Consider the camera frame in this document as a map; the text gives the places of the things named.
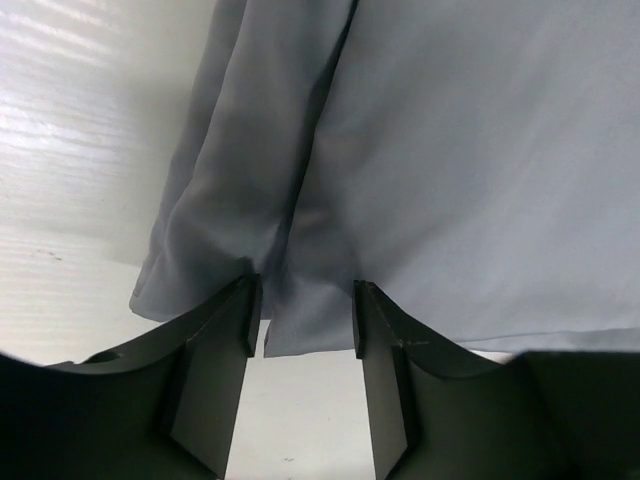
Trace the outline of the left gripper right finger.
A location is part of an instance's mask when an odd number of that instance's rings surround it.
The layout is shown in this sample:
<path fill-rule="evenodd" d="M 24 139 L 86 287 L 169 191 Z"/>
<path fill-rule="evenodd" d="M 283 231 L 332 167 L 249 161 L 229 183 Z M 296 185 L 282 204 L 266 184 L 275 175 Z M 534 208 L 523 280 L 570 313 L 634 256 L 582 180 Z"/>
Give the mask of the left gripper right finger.
<path fill-rule="evenodd" d="M 379 479 L 524 479 L 530 467 L 525 386 L 404 313 L 374 284 L 354 285 Z"/>

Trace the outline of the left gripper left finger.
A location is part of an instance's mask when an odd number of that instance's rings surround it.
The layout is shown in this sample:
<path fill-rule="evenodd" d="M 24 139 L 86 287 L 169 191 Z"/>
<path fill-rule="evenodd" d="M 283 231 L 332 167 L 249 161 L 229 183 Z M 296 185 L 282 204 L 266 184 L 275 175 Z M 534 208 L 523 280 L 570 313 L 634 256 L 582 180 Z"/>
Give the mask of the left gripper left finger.
<path fill-rule="evenodd" d="M 54 476 L 223 478 L 261 297 L 260 277 L 242 277 L 138 338 L 47 368 L 39 435 Z"/>

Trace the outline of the grey cloth napkin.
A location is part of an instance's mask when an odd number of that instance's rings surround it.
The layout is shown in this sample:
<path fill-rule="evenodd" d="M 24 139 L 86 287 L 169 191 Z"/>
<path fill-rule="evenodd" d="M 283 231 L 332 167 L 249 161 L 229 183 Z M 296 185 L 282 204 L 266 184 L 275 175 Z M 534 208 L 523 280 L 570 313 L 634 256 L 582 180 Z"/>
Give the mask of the grey cloth napkin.
<path fill-rule="evenodd" d="M 131 310 L 264 282 L 269 356 L 377 284 L 469 349 L 639 346 L 635 1 L 220 1 Z"/>

